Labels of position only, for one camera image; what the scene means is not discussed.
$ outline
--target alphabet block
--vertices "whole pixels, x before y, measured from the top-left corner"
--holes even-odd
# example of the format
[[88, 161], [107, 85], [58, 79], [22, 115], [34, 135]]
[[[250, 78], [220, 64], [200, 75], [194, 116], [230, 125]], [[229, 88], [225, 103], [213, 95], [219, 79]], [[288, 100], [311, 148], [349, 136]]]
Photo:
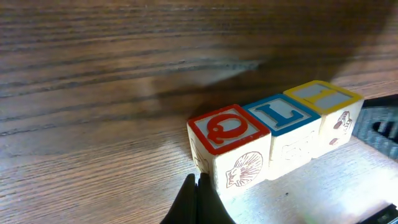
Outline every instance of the alphabet block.
[[193, 161], [210, 174], [219, 194], [242, 191], [266, 178], [270, 131], [242, 107], [191, 119], [187, 129]]
[[311, 161], [321, 125], [316, 112], [283, 94], [243, 108], [271, 130], [267, 179], [274, 180]]
[[363, 97], [327, 82], [314, 80], [284, 91], [284, 94], [313, 109], [322, 117], [320, 148], [313, 158], [349, 141], [363, 104]]

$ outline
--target wooden surface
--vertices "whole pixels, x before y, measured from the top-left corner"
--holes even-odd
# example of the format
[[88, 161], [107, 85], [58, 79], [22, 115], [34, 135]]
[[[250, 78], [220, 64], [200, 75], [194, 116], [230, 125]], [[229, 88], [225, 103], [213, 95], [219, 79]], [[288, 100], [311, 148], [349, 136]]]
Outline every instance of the wooden surface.
[[[398, 93], [395, 1], [242, 2], [1, 1], [1, 223], [158, 223], [196, 172], [189, 117], [314, 79]], [[352, 223], [397, 170], [353, 140], [225, 205]]]

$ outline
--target wood grain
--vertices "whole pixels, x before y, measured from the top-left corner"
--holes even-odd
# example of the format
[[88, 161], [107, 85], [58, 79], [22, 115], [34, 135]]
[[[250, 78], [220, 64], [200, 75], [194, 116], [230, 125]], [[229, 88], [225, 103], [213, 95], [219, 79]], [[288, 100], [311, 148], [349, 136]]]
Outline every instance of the wood grain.
[[[397, 12], [371, 0], [1, 1], [1, 223], [158, 223], [196, 172], [189, 117], [314, 79], [366, 98], [397, 94]], [[363, 170], [344, 165], [355, 160], [348, 149], [369, 159]], [[328, 167], [336, 156], [342, 164]], [[325, 194], [353, 187], [347, 176], [397, 170], [357, 141], [325, 158], [301, 170], [331, 169]], [[265, 211], [285, 195], [270, 190], [295, 184], [289, 175], [226, 201], [231, 216], [302, 223], [295, 208]], [[320, 211], [338, 214], [331, 201], [306, 212], [347, 220]]]

